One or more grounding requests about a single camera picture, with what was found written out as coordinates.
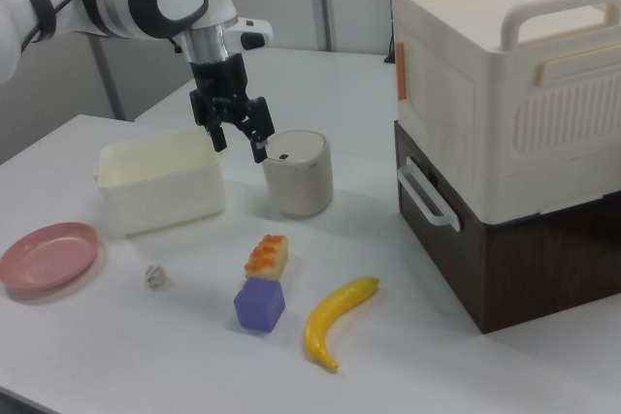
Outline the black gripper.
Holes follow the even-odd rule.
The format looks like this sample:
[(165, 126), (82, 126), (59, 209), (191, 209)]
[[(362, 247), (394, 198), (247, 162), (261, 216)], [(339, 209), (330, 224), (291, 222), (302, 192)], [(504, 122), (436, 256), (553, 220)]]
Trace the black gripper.
[(217, 63), (190, 64), (196, 89), (189, 94), (194, 120), (205, 128), (216, 152), (227, 147), (221, 119), (239, 119), (237, 128), (250, 142), (255, 163), (267, 158), (274, 123), (263, 97), (248, 100), (244, 59), (233, 55)]

